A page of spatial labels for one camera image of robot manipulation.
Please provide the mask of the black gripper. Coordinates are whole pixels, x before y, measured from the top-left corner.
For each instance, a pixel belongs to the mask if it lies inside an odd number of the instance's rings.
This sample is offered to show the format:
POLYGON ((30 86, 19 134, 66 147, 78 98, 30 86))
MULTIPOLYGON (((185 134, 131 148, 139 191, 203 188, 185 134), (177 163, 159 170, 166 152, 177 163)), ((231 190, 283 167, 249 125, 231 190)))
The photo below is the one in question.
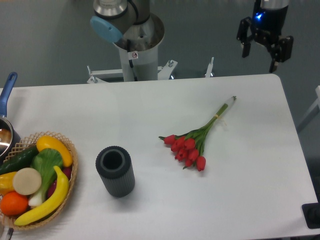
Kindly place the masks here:
POLYGON ((269 72, 277 70, 278 64, 291 58, 294 37, 282 35, 289 7, 288 0, 256 0, 252 18, 243 18, 238 27, 236 39, 242 46, 242 58, 250 54, 251 41, 254 39, 261 45, 274 45, 270 48, 271 63, 269 72))

